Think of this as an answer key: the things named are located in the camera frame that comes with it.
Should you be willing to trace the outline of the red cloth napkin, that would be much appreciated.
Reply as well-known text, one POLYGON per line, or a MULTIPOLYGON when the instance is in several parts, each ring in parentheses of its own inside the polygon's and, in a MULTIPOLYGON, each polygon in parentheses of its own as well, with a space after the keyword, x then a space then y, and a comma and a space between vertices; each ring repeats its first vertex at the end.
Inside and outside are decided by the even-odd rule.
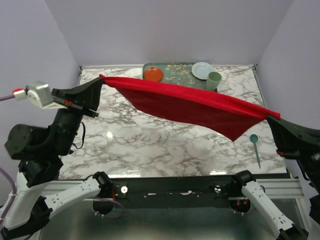
POLYGON ((137 110, 180 123, 206 127, 231 141, 278 112, 225 94, 145 79, 100 76, 137 110))

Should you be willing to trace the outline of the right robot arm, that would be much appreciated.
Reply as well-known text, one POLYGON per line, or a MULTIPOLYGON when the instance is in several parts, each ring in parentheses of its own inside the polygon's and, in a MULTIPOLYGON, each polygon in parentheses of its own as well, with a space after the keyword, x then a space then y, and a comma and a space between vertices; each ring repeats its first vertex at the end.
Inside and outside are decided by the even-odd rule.
MULTIPOLYGON (((320 132, 281 118, 267 117, 277 154, 295 160, 311 186, 320 190, 320 132)), ((277 240, 318 240, 320 238, 320 196, 310 198, 309 229, 290 219, 263 190, 253 174, 244 170, 232 176, 230 191, 243 195, 261 214, 277 240)))

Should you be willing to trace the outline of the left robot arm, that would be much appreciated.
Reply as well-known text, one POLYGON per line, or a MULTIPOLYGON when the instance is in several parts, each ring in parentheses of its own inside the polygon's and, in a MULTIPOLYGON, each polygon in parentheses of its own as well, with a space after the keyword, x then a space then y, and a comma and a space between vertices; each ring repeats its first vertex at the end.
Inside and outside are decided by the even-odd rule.
POLYGON ((35 106, 57 109, 57 113, 48 127, 17 124, 8 135, 5 149, 19 165, 12 193, 0 210, 3 239, 31 235, 57 213, 84 199, 113 196, 113 183, 103 171, 62 192, 43 195, 63 166, 61 158, 72 152, 83 117, 98 116, 103 84, 97 77, 74 88, 50 89, 47 83, 36 81, 14 90, 17 100, 29 99, 35 106))

